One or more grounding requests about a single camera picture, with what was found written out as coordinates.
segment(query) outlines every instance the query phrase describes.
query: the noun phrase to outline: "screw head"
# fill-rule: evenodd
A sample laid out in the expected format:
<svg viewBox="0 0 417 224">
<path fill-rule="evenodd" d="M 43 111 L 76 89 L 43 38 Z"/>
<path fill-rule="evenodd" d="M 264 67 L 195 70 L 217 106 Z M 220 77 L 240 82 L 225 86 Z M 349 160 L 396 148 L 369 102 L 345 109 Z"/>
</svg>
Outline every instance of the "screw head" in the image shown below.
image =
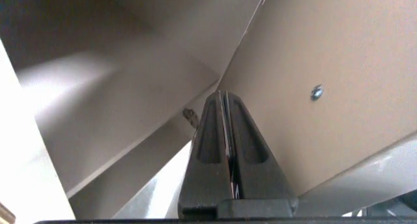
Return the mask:
<svg viewBox="0 0 417 224">
<path fill-rule="evenodd" d="M 311 91 L 311 96 L 310 96 L 311 100 L 312 101 L 318 100 L 320 96 L 323 94 L 323 92 L 324 92 L 324 89 L 321 84 L 315 86 L 314 89 Z"/>
</svg>

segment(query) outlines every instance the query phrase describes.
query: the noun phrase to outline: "beige panel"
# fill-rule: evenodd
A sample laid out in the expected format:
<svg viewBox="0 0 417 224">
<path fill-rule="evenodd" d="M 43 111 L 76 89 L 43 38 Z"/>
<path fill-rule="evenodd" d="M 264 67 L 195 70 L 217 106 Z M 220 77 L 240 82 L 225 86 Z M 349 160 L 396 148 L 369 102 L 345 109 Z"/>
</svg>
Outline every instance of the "beige panel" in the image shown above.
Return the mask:
<svg viewBox="0 0 417 224">
<path fill-rule="evenodd" d="M 220 88 L 297 194 L 417 130 L 416 19 L 416 0 L 266 1 Z"/>
<path fill-rule="evenodd" d="M 111 0 L 22 4 L 0 34 L 31 108 L 54 99 L 35 118 L 67 197 L 218 80 Z"/>
<path fill-rule="evenodd" d="M 115 0 L 223 74 L 259 0 Z"/>
<path fill-rule="evenodd" d="M 112 218 L 189 140 L 164 124 L 70 198 L 77 219 Z"/>
</svg>

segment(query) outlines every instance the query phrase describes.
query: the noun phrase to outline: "screw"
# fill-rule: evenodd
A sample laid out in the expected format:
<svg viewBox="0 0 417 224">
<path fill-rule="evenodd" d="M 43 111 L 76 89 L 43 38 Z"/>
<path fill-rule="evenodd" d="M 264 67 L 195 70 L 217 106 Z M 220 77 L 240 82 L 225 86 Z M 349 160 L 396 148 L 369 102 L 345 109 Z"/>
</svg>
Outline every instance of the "screw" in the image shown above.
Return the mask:
<svg viewBox="0 0 417 224">
<path fill-rule="evenodd" d="M 311 100 L 312 101 L 316 101 L 320 98 L 320 96 L 323 94 L 323 86 L 322 85 L 317 85 L 316 87 L 314 87 L 314 89 L 311 91 Z"/>
</svg>

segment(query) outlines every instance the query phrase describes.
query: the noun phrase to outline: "beige wall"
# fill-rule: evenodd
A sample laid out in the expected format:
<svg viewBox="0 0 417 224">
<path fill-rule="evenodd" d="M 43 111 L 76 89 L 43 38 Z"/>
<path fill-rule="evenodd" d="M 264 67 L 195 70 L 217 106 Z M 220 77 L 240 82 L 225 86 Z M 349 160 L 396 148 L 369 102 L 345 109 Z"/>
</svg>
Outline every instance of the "beige wall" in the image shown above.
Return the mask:
<svg viewBox="0 0 417 224">
<path fill-rule="evenodd" d="M 416 0 L 267 0 L 220 83 L 297 194 L 417 130 Z M 316 102 L 312 88 L 324 85 Z"/>
</svg>

